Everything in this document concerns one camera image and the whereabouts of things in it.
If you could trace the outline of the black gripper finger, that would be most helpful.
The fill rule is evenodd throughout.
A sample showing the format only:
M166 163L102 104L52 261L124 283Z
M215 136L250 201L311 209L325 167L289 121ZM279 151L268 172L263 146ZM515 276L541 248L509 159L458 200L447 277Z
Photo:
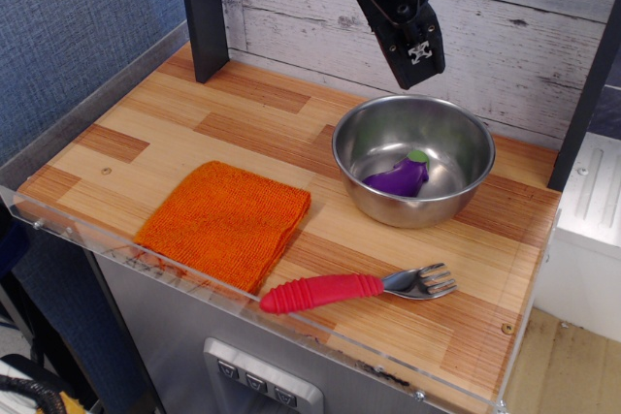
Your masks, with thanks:
M445 69L443 42L435 11L424 4L411 21L394 26L383 15L370 26L399 86L408 90Z

